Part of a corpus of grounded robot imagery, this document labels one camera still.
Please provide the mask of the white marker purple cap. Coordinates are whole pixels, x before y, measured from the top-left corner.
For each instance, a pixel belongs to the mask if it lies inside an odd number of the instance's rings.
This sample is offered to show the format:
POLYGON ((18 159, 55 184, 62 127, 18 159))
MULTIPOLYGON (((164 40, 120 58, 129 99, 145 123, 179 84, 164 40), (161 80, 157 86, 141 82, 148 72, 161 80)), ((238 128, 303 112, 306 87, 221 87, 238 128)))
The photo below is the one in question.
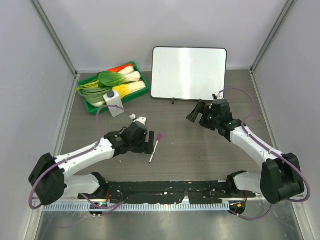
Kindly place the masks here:
POLYGON ((162 138, 162 134, 160 133, 160 134, 157 136, 157 140, 156 140, 156 143, 155 143, 153 152, 152 152, 152 154, 151 154, 151 156, 150 156, 150 159, 149 159, 149 164, 151 164, 151 162, 152 162, 152 160, 153 160, 153 158, 154 158, 156 149, 157 149, 157 147, 158 147, 158 144, 159 144, 161 138, 162 138))

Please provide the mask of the white whiteboard black frame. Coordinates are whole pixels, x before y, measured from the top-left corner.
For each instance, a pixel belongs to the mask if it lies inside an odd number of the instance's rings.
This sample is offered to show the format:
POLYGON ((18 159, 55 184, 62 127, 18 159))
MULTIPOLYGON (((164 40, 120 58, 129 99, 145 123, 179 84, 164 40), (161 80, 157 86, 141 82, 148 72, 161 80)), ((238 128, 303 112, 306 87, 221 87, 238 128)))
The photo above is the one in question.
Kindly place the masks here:
POLYGON ((151 96, 205 100, 225 88, 227 50, 157 46, 152 52, 151 96))

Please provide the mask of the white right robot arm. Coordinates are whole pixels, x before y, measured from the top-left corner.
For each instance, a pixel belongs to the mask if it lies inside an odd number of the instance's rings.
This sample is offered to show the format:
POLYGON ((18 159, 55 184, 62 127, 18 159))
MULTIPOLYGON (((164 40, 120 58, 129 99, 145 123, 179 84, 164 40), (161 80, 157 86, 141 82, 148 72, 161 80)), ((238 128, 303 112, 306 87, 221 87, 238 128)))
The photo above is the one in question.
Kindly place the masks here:
POLYGON ((227 176, 226 193, 233 198, 243 191, 263 195, 272 205, 290 200, 305 191, 300 176, 300 164, 293 153, 284 154, 258 138, 240 120, 233 118, 230 105, 225 99, 206 104, 199 100, 194 110, 186 117, 195 122, 201 114, 201 127, 217 131, 219 135, 246 152, 261 168, 260 174, 238 171, 227 176))

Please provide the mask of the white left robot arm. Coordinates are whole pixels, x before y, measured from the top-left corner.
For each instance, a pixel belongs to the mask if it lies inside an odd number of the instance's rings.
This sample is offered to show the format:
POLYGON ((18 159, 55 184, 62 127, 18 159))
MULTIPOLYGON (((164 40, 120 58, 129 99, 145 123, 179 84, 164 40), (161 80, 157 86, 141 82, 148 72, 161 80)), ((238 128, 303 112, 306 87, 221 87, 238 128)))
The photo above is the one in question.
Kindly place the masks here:
POLYGON ((145 120, 139 117, 129 127, 109 132, 97 142, 74 152, 55 157, 50 153, 42 155, 28 178, 32 186, 30 207, 36 208, 34 196, 41 206, 51 205, 61 198, 106 198, 108 183, 100 173, 78 175, 78 172, 128 152, 152 154, 155 133, 147 129, 145 120))

